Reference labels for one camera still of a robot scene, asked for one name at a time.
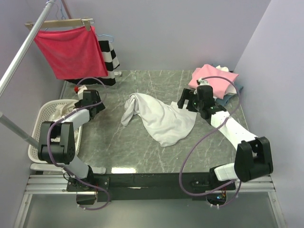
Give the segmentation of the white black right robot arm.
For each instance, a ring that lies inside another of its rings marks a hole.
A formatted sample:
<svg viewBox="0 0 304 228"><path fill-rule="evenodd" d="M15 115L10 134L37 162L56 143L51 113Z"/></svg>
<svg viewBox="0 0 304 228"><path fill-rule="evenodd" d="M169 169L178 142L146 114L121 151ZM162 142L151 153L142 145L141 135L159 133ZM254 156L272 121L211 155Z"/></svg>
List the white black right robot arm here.
<svg viewBox="0 0 304 228"><path fill-rule="evenodd" d="M210 170L209 186L220 189L225 181L248 182L273 173L270 142L250 133L223 106L216 104L209 85L196 90L183 89L178 108L199 113L201 118L220 131L236 149L235 161Z"/></svg>

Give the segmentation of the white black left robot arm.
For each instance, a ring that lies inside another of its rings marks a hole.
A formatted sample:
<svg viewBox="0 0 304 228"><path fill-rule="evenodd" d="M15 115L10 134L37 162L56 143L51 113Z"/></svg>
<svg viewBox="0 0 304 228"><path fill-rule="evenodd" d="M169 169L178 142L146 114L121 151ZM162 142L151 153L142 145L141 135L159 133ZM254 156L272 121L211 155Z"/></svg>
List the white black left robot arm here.
<svg viewBox="0 0 304 228"><path fill-rule="evenodd" d="M96 185L92 168L76 156L75 130L105 109L99 92L86 89L67 115L41 124L38 158L61 168L85 191Z"/></svg>

